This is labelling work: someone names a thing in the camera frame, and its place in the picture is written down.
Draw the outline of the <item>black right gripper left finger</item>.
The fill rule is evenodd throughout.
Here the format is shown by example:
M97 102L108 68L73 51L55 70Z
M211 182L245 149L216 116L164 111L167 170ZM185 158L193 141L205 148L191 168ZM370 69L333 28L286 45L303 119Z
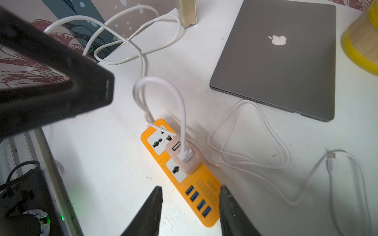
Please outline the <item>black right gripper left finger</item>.
M163 197L156 186L121 236L158 236Z

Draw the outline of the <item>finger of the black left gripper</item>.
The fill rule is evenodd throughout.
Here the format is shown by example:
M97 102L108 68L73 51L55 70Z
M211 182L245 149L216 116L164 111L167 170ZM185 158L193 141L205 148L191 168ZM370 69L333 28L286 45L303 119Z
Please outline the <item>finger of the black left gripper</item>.
M115 78L110 71L4 8L1 44L69 78L60 83L2 90L2 139L112 103Z

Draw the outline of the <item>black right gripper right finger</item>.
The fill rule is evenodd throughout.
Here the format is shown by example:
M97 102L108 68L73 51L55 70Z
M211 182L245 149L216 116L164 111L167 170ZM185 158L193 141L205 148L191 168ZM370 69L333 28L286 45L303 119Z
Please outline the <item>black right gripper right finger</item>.
M220 188L220 223L223 236L261 236L226 185Z

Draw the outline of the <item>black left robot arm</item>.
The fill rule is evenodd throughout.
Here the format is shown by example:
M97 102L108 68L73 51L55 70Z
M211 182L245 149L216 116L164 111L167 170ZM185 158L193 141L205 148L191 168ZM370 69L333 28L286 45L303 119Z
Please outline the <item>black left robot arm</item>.
M1 8L1 45L50 67L59 82L1 90L1 138L108 106L114 75L92 59ZM16 165L1 185L1 235L62 235L59 214L38 160Z

